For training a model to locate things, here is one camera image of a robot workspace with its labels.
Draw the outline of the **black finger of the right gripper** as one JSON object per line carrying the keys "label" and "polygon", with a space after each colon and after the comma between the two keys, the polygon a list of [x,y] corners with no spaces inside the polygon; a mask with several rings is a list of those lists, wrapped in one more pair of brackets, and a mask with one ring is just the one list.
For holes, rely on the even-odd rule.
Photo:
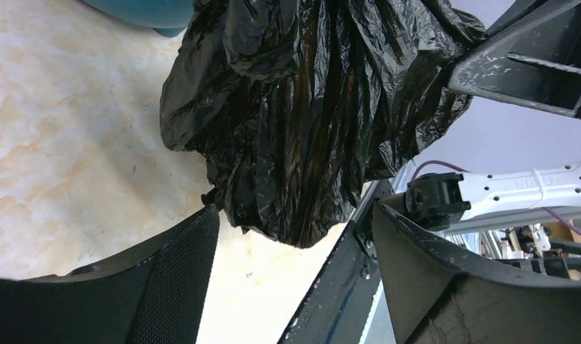
{"label": "black finger of the right gripper", "polygon": [[581,120],[581,0],[515,1],[487,34],[451,90]]}

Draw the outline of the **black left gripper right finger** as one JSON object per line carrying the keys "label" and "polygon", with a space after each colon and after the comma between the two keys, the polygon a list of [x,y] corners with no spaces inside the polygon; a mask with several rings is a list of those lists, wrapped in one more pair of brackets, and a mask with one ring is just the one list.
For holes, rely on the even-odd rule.
{"label": "black left gripper right finger", "polygon": [[487,259],[383,203],[372,213],[398,343],[581,343],[581,282]]}

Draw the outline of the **black trash bag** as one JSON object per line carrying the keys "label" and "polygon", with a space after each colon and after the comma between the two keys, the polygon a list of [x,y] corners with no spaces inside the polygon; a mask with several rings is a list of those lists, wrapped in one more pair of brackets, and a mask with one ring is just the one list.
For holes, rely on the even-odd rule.
{"label": "black trash bag", "polygon": [[485,39],[449,1],[195,1],[161,139],[231,225],[309,248],[467,110],[446,77]]}

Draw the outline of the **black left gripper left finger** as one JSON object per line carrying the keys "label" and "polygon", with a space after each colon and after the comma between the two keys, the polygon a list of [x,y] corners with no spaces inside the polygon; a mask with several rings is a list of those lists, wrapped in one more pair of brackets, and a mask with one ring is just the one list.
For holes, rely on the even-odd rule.
{"label": "black left gripper left finger", "polygon": [[206,206],[65,276],[0,278],[0,343],[195,343],[218,234]]}

